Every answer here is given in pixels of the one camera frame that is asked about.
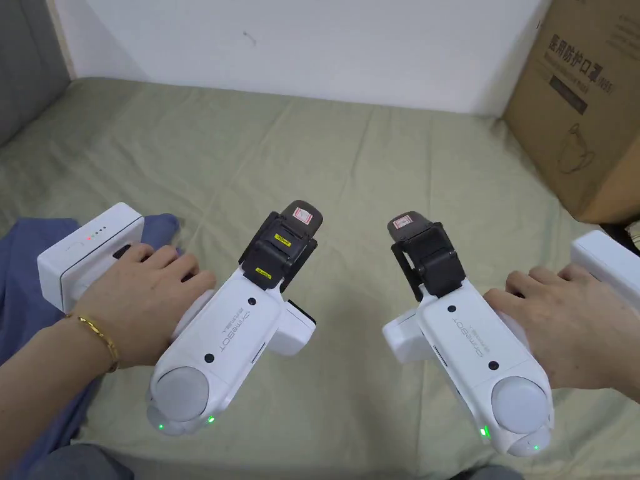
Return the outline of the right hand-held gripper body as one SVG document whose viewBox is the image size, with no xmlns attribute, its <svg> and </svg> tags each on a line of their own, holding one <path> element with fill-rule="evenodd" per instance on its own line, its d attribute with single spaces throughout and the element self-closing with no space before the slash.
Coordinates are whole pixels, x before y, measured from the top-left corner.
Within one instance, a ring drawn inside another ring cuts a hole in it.
<svg viewBox="0 0 640 480">
<path fill-rule="evenodd" d="M 639 313 L 639 257 L 606 233 L 591 231 L 571 246 L 571 264 L 607 284 Z M 469 281 L 384 326 L 402 363 L 433 353 L 495 450 L 531 456 L 549 444 L 552 386 L 531 352 L 524 329 L 493 308 Z"/>
</svg>

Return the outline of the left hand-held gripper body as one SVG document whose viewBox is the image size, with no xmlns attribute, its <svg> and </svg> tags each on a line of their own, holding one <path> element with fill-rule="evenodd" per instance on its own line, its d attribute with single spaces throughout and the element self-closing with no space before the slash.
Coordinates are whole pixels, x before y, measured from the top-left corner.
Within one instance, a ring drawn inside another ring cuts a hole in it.
<svg viewBox="0 0 640 480">
<path fill-rule="evenodd" d="M 37 257 L 45 300 L 71 313 L 82 293 L 141 241 L 145 220 L 120 202 Z M 212 424 L 261 354 L 297 354 L 316 323 L 276 288 L 263 290 L 238 268 L 190 306 L 155 365 L 147 391 L 149 423 L 166 435 Z"/>
</svg>

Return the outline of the person's left hand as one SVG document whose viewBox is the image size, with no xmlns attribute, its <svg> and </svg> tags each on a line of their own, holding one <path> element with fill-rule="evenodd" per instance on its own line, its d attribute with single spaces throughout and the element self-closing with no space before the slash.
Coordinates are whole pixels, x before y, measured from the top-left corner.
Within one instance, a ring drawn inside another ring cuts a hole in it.
<svg viewBox="0 0 640 480">
<path fill-rule="evenodd" d="M 105 335 L 120 368 L 153 366 L 182 316 L 215 285 L 215 275 L 201 270 L 194 255 L 134 244 L 88 287 L 72 313 Z"/>
</svg>

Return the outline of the person's right hand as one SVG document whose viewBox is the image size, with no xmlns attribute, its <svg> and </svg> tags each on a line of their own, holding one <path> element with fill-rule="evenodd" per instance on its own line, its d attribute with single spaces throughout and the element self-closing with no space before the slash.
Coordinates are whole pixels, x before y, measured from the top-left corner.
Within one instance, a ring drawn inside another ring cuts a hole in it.
<svg viewBox="0 0 640 480">
<path fill-rule="evenodd" d="M 524 329 L 552 388 L 613 389 L 639 401 L 639 313 L 584 268 L 513 271 L 484 299 Z"/>
</svg>

